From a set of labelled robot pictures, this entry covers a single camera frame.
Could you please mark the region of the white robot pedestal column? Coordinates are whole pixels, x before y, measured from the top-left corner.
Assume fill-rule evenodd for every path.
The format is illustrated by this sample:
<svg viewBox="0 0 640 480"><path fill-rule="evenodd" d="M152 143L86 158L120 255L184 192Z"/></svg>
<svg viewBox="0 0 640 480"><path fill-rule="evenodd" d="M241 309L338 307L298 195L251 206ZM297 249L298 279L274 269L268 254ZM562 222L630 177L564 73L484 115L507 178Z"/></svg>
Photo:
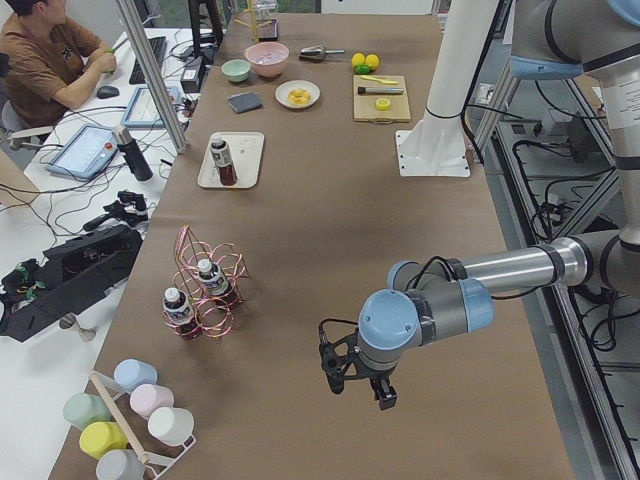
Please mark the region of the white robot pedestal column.
<svg viewBox="0 0 640 480"><path fill-rule="evenodd" d="M451 3L423 118L396 133L401 176L470 176L463 110L499 10L491 0Z"/></svg>

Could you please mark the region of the bottle in rack rear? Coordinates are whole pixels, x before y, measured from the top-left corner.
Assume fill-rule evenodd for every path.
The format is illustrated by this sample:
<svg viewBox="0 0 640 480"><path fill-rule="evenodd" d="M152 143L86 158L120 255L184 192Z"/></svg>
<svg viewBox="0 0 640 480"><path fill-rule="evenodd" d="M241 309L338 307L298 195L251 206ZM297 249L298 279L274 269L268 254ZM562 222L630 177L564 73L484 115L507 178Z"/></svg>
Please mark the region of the bottle in rack rear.
<svg viewBox="0 0 640 480"><path fill-rule="evenodd" d="M221 306L231 307L237 295L220 267L208 258L198 261L198 277L206 293Z"/></svg>

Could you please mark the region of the blue teach pendant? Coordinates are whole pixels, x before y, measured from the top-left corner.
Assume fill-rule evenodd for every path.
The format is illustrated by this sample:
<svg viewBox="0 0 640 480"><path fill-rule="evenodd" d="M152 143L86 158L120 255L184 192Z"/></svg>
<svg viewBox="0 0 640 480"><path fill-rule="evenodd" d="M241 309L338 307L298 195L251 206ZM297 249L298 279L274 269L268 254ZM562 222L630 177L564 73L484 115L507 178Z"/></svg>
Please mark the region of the blue teach pendant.
<svg viewBox="0 0 640 480"><path fill-rule="evenodd" d="M46 170L75 180L89 180L102 172L116 153L111 128L85 124L46 165Z"/></svg>
<svg viewBox="0 0 640 480"><path fill-rule="evenodd" d="M156 108L151 91L139 85L125 109L121 124L130 129L162 129L164 122Z"/></svg>

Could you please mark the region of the black thermos bottle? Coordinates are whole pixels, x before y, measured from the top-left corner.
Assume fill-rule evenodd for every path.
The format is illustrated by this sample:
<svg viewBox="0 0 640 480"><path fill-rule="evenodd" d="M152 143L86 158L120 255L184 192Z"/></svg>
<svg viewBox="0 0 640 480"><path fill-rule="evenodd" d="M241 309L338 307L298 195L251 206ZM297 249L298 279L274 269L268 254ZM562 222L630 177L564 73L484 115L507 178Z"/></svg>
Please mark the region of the black thermos bottle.
<svg viewBox="0 0 640 480"><path fill-rule="evenodd" d="M112 129L119 151L135 179L143 182L152 178L153 173L147 163L138 143L124 125L116 125Z"/></svg>

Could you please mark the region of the blue teach pendant far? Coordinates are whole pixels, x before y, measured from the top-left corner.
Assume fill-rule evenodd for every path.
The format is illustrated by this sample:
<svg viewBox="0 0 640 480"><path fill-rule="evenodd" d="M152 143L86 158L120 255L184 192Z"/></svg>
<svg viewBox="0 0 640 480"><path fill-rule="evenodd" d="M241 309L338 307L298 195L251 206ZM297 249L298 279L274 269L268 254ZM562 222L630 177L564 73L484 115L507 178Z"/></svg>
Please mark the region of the blue teach pendant far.
<svg viewBox="0 0 640 480"><path fill-rule="evenodd" d="M130 129L162 129L164 122L156 108L151 91L139 85L125 109L121 124Z"/></svg>

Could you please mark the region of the bottle in rack front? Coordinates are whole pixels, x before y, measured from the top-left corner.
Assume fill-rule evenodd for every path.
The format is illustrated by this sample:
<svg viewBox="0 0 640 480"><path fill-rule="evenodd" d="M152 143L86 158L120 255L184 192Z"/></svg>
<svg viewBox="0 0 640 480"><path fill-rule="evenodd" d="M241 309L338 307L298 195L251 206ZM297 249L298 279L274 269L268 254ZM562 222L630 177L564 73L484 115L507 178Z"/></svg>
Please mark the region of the bottle in rack front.
<svg viewBox="0 0 640 480"><path fill-rule="evenodd" d="M192 339L199 334L196 312L187 295L175 287L164 292L163 309L166 323L183 339Z"/></svg>

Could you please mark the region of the yellow glazed donut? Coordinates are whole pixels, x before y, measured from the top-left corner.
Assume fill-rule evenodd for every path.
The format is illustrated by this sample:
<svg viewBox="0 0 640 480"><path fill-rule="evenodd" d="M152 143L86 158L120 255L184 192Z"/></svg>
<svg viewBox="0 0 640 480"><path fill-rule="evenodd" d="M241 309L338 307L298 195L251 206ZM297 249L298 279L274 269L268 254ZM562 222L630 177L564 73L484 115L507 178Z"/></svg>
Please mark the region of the yellow glazed donut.
<svg viewBox="0 0 640 480"><path fill-rule="evenodd" d="M311 93L304 88L293 89L288 93L287 99L291 105L308 105L312 99Z"/></svg>

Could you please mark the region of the yellow cup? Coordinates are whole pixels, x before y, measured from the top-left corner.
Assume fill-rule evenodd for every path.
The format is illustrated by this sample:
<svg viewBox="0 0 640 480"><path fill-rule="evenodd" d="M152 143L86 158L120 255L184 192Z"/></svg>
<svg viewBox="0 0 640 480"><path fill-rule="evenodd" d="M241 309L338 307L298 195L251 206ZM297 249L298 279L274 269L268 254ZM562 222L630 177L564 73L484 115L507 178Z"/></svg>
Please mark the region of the yellow cup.
<svg viewBox="0 0 640 480"><path fill-rule="evenodd" d="M116 422L99 421L88 425L79 438L80 450L99 460L111 450L125 449L128 439Z"/></svg>

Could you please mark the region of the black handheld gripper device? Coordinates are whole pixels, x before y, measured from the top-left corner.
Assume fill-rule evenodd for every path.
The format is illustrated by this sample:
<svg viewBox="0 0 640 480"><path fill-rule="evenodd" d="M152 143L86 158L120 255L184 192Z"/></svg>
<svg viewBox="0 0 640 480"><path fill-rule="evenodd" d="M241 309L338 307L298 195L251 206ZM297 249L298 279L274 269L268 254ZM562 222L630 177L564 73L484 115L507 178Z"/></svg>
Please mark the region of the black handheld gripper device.
<svg viewBox="0 0 640 480"><path fill-rule="evenodd" d="M128 190L119 191L118 199L109 205L105 205L104 214L90 220L83 225L83 230L91 232L108 220L117 220L134 227L149 219L146 200L143 194Z"/></svg>

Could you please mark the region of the green lime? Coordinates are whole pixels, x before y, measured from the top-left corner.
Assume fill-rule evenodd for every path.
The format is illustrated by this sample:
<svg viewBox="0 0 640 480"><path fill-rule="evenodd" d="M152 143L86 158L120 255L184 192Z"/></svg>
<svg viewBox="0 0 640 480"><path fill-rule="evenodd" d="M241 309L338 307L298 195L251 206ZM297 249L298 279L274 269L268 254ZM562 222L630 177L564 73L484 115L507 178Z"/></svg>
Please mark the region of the green lime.
<svg viewBox="0 0 640 480"><path fill-rule="evenodd" d="M371 72L371 69L367 64L357 65L354 68L354 73L356 75L368 75L370 72Z"/></svg>

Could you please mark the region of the yellow lemon half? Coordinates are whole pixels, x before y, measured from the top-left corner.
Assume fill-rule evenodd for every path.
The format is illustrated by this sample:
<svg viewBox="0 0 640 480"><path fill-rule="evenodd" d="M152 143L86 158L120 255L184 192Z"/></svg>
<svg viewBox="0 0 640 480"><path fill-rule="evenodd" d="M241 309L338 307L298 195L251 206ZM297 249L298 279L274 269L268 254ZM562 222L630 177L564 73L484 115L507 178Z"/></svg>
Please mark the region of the yellow lemon half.
<svg viewBox="0 0 640 480"><path fill-rule="evenodd" d="M392 102L388 98L380 97L375 101L375 108L378 111L389 111L391 109Z"/></svg>

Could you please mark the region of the blue teach pendant near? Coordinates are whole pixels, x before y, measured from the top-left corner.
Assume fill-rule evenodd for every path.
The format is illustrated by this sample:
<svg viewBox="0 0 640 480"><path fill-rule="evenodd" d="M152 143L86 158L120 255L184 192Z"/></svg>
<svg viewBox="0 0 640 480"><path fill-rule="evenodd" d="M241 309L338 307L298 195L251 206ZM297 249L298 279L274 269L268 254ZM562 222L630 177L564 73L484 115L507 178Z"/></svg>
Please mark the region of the blue teach pendant near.
<svg viewBox="0 0 640 480"><path fill-rule="evenodd" d="M85 124L46 165L46 170L75 180L89 180L102 172L116 153L111 128Z"/></svg>

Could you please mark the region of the wooden mug tree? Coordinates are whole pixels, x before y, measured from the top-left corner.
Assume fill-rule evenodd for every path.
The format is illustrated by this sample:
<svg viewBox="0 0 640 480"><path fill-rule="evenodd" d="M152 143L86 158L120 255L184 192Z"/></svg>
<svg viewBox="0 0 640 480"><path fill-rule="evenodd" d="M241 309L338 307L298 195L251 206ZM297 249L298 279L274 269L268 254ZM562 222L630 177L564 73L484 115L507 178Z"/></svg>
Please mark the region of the wooden mug tree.
<svg viewBox="0 0 640 480"><path fill-rule="evenodd" d="M253 43L276 41L278 12L276 0L252 0L234 22L249 29Z"/></svg>

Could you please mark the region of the mint green bowl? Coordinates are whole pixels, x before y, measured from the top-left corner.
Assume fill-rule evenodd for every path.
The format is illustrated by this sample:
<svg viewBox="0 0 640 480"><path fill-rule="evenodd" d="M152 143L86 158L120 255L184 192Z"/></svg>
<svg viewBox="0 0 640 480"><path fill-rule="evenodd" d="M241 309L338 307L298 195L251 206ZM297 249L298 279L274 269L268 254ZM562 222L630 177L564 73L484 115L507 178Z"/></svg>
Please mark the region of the mint green bowl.
<svg viewBox="0 0 640 480"><path fill-rule="evenodd" d="M250 72L251 64L242 59L228 60L221 66L223 77L232 83L244 82L248 79Z"/></svg>

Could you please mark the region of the metal ice scoop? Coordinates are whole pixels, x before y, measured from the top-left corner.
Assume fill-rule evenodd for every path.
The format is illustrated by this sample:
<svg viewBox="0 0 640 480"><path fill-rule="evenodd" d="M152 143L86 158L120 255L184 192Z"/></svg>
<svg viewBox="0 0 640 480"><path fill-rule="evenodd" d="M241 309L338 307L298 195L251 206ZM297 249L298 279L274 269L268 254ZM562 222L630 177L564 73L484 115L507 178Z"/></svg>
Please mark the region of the metal ice scoop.
<svg viewBox="0 0 640 480"><path fill-rule="evenodd" d="M303 61L310 61L314 63L323 62L330 55L344 54L344 49L330 49L325 45L315 45L302 48L299 51L298 59Z"/></svg>

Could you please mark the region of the wooden cutting board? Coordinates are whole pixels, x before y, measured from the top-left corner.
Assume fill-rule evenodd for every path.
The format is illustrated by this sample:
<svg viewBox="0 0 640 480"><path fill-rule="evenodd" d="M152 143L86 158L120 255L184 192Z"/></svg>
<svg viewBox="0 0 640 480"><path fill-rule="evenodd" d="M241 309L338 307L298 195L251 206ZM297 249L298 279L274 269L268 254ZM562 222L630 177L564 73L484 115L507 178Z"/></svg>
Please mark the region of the wooden cutting board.
<svg viewBox="0 0 640 480"><path fill-rule="evenodd" d="M409 122L411 112L405 78L354 75L353 119L371 123Z"/></svg>

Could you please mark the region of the white round plate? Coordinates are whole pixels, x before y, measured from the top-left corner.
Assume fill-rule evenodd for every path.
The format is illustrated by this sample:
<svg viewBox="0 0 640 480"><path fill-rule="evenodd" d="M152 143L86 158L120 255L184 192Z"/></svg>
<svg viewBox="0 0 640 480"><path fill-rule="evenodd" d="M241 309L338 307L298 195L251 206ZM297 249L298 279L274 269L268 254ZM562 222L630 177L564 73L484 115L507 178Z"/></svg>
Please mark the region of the white round plate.
<svg viewBox="0 0 640 480"><path fill-rule="evenodd" d="M320 98L320 88L313 82L306 80L292 80L278 86L275 99L289 109L305 109L316 103Z"/></svg>

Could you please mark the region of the pink bowl with ice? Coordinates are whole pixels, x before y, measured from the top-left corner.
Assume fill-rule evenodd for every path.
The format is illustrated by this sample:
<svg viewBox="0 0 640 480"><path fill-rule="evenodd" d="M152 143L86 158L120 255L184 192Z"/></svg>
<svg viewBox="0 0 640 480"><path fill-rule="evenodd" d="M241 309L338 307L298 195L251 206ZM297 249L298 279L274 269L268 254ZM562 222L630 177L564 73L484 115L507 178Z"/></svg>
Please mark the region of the pink bowl with ice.
<svg viewBox="0 0 640 480"><path fill-rule="evenodd" d="M245 59L261 77L275 78L288 64L289 48L279 42L260 42L244 50Z"/></svg>

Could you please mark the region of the black equipment case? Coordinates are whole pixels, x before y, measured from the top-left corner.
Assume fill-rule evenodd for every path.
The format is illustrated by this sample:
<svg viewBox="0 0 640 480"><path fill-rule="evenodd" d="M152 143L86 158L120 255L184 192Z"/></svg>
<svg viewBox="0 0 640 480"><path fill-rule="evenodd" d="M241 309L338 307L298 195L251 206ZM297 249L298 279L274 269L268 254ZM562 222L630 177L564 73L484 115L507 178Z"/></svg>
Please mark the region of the black equipment case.
<svg viewBox="0 0 640 480"><path fill-rule="evenodd" d="M106 297L134 266L141 234L116 225L22 261L1 280L1 334L24 342L64 315L79 314Z"/></svg>

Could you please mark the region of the mint green cup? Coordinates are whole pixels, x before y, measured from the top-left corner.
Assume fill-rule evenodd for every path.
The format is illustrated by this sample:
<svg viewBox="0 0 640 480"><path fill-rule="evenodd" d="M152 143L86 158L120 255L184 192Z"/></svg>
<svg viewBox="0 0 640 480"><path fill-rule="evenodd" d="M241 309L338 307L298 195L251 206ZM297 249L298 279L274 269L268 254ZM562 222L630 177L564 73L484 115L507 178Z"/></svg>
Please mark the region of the mint green cup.
<svg viewBox="0 0 640 480"><path fill-rule="evenodd" d="M82 431L92 423L110 421L112 415L100 396L77 393L66 401L63 417L73 427Z"/></svg>

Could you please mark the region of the black computer mouse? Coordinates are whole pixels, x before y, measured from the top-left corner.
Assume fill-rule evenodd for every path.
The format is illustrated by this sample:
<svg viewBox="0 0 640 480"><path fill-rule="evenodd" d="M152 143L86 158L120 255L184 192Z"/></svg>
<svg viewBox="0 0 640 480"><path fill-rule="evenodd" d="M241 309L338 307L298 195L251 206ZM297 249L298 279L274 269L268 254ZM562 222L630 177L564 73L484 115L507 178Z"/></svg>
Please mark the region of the black computer mouse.
<svg viewBox="0 0 640 480"><path fill-rule="evenodd" d="M120 91L117 87L104 85L97 89L96 97L98 99L109 99L120 95Z"/></svg>

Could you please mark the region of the yellow plastic knife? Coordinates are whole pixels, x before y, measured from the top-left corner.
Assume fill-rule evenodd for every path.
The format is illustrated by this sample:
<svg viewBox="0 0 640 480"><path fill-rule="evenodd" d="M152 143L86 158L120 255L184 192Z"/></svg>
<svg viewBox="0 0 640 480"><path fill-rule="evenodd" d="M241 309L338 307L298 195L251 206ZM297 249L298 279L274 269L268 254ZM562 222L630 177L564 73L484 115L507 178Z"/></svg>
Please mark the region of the yellow plastic knife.
<svg viewBox="0 0 640 480"><path fill-rule="evenodd" d="M396 80L389 80L389 79L376 77L376 76L371 76L371 75L361 75L361 76L359 76L359 78L361 80L370 81L370 82L376 82L376 83L380 83L382 85L398 85L399 84L398 81L396 81Z"/></svg>

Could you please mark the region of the white cup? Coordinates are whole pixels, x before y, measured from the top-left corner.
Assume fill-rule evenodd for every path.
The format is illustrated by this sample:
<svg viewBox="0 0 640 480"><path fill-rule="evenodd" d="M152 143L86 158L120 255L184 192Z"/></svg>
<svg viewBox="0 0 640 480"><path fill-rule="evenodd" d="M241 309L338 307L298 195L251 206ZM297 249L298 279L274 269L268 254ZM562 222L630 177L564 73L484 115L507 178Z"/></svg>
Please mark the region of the white cup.
<svg viewBox="0 0 640 480"><path fill-rule="evenodd" d="M185 408L163 406L149 417L149 433L168 446L183 445L193 434L193 414Z"/></svg>

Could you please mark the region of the black handled knife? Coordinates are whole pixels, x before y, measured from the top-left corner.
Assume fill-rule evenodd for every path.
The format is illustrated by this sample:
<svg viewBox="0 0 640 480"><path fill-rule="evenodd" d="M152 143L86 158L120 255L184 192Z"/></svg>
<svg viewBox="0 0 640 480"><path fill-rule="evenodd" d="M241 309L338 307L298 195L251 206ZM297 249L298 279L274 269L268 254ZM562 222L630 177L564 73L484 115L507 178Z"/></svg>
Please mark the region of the black handled knife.
<svg viewBox="0 0 640 480"><path fill-rule="evenodd" d="M404 92L401 87L357 87L358 95L402 95Z"/></svg>

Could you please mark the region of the grey cup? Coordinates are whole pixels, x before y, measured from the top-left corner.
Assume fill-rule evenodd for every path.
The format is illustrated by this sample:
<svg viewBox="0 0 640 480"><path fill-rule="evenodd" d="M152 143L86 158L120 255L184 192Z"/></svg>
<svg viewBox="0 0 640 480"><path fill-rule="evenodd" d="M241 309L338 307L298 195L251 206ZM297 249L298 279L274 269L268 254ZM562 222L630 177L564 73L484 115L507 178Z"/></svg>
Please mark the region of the grey cup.
<svg viewBox="0 0 640 480"><path fill-rule="evenodd" d="M133 450L116 449L105 453L96 466L98 480L141 480L145 467Z"/></svg>

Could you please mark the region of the dark drink bottle on tray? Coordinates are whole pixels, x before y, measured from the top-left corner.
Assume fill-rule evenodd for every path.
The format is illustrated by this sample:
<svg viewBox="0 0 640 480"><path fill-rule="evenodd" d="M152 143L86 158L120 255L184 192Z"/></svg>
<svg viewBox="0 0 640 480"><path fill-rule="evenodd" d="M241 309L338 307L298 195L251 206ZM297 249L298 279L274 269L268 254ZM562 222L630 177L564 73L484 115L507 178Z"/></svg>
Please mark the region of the dark drink bottle on tray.
<svg viewBox="0 0 640 480"><path fill-rule="evenodd" d="M223 186L235 185L237 174L228 142L220 133L214 133L210 139L209 149L221 184Z"/></svg>

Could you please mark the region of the bottle in rack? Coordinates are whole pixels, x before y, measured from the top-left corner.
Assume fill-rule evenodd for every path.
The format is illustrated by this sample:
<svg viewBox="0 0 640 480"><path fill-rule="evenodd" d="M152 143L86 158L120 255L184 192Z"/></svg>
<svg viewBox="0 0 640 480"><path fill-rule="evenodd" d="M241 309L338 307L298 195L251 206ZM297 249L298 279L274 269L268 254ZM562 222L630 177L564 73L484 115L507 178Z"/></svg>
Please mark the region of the bottle in rack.
<svg viewBox="0 0 640 480"><path fill-rule="evenodd" d="M198 277L206 293L221 306L231 307L237 295L220 267L208 258L198 261Z"/></svg>
<svg viewBox="0 0 640 480"><path fill-rule="evenodd" d="M187 295L175 287L164 292L163 309L166 323L183 339L192 339L199 334L196 312Z"/></svg>

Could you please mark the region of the aluminium frame post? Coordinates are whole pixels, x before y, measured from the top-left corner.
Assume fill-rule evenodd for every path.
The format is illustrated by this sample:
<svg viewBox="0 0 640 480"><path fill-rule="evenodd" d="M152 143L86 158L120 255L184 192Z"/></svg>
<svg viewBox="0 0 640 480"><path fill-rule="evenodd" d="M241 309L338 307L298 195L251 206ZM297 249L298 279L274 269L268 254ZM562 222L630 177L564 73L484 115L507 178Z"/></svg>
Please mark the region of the aluminium frame post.
<svg viewBox="0 0 640 480"><path fill-rule="evenodd" d="M151 91L156 108L164 122L164 127L176 152L181 154L187 147L186 137L177 119L160 67L149 44L135 4L130 0L116 0L115 5L133 52L145 75L147 87Z"/></svg>

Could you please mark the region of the light blue cup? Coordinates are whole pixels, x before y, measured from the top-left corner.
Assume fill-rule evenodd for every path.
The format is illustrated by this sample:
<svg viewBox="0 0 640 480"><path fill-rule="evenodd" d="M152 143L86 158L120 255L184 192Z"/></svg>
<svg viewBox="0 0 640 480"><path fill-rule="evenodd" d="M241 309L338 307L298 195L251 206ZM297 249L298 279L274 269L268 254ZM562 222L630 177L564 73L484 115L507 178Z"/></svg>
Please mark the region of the light blue cup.
<svg viewBox="0 0 640 480"><path fill-rule="evenodd" d="M156 368L138 359L124 359L114 369L114 381L126 393L132 393L144 384L156 384L158 372Z"/></svg>

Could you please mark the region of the pink cup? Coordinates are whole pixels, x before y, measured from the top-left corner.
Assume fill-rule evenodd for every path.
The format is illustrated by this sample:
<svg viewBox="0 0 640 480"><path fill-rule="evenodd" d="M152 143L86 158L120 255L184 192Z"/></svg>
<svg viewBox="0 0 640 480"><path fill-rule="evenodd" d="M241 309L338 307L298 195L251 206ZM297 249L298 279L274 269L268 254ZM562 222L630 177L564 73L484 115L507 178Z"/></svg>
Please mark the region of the pink cup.
<svg viewBox="0 0 640 480"><path fill-rule="evenodd" d="M173 392L157 384L142 384L130 394L130 408L139 416L148 420L161 407L173 407L175 397Z"/></svg>

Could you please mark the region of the dark grey folded cloth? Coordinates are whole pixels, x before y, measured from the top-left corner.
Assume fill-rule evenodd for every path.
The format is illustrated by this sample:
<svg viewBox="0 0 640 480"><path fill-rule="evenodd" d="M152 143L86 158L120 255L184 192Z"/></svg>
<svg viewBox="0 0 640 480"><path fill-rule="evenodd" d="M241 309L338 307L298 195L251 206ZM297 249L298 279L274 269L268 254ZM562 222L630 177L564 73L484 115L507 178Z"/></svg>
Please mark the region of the dark grey folded cloth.
<svg viewBox="0 0 640 480"><path fill-rule="evenodd" d="M263 107L261 95L255 91L230 95L227 98L227 103L236 114L250 112Z"/></svg>

